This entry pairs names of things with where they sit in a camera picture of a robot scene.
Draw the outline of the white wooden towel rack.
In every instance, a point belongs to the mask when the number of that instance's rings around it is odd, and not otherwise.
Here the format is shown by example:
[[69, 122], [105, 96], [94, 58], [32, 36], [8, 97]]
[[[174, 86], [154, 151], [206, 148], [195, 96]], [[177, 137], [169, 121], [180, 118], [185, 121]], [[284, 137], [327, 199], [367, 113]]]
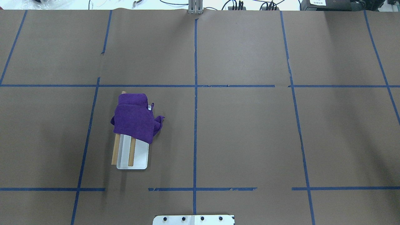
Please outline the white wooden towel rack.
[[115, 134], [112, 165], [122, 170], [144, 170], [148, 164], [149, 145], [124, 134]]

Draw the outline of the aluminium frame post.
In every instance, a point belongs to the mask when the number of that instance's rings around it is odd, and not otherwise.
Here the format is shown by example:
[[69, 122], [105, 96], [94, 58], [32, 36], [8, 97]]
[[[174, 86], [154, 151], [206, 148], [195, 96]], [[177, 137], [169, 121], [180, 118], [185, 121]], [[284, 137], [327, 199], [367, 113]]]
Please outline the aluminium frame post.
[[203, 14], [203, 0], [189, 0], [188, 14]]

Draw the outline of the purple towel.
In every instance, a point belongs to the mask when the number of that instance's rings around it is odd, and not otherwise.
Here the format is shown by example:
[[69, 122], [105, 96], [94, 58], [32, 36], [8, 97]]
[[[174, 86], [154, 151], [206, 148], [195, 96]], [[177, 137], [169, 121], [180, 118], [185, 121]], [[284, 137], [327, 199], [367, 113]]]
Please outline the purple towel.
[[161, 115], [154, 117], [144, 93], [123, 93], [118, 97], [110, 123], [114, 125], [114, 133], [152, 144], [154, 136], [163, 127], [164, 119]]

